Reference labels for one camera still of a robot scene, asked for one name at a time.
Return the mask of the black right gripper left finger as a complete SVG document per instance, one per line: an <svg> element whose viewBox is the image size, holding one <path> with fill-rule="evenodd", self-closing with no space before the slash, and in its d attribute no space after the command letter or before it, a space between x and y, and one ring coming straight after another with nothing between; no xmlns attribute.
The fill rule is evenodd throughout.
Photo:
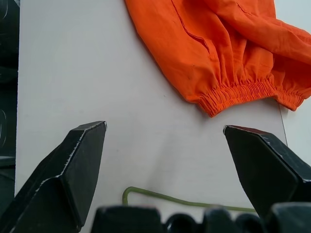
<svg viewBox="0 0 311 233"><path fill-rule="evenodd" d="M69 131L0 217L0 233L79 233L97 186L106 122Z"/></svg>

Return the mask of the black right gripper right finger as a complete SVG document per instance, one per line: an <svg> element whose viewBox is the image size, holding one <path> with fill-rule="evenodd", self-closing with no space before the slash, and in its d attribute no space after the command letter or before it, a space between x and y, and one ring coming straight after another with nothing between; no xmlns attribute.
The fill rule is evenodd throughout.
<svg viewBox="0 0 311 233"><path fill-rule="evenodd" d="M226 125L239 181L260 217L275 203L311 202L311 166L274 134Z"/></svg>

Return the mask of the green wire hanger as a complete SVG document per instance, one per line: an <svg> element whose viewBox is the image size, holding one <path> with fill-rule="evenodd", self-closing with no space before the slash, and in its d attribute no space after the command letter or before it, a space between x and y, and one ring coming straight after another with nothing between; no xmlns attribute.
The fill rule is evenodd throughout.
<svg viewBox="0 0 311 233"><path fill-rule="evenodd" d="M156 198L156 199L161 199L169 202L173 202L176 204L180 205L185 205L185 206L190 206L190 207L201 207L201 208L209 208L209 207L223 207L229 211L237 211L237 212L250 212L250 213L255 213L256 210L252 208L244 208L244 207L234 207L234 206L225 206L225 205L220 205L220 204L209 204L209 203L202 203L202 202L192 202L192 201L186 201L186 200L181 200L177 199L168 195L164 195L158 192L130 186L127 187L122 194L122 204L123 205L128 205L128 196L130 193L137 193L141 195L145 195L148 197Z"/></svg>

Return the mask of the orange shirt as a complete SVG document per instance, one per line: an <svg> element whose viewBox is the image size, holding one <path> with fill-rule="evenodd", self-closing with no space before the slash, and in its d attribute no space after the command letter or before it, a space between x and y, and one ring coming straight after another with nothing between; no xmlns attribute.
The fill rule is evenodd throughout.
<svg viewBox="0 0 311 233"><path fill-rule="evenodd" d="M124 0L170 84L209 116L274 98L311 97L311 34L276 17L274 0Z"/></svg>

